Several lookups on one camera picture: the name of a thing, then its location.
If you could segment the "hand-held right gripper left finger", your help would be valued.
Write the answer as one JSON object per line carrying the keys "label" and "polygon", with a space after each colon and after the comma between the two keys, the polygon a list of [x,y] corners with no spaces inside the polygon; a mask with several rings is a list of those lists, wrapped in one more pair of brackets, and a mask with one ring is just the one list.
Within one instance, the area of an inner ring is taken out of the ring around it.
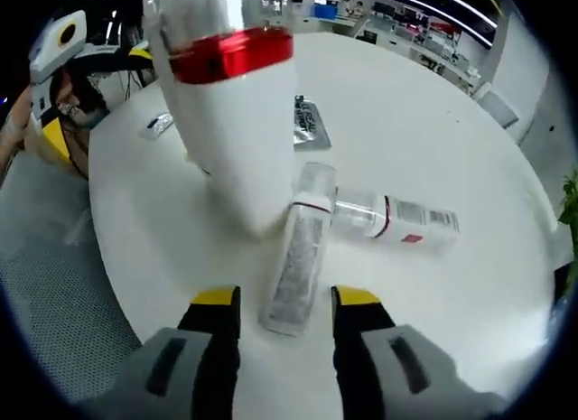
{"label": "hand-held right gripper left finger", "polygon": [[176,327],[134,351],[90,419],[230,419],[240,369],[241,290],[202,291]]}

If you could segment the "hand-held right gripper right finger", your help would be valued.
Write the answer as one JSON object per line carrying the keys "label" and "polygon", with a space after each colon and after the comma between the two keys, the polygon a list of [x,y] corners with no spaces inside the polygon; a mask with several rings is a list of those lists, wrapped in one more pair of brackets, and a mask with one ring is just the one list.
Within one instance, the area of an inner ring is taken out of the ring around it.
{"label": "hand-held right gripper right finger", "polygon": [[368,290],[331,288],[333,366],[346,419],[494,419],[502,397],[477,392],[452,357],[394,323]]}

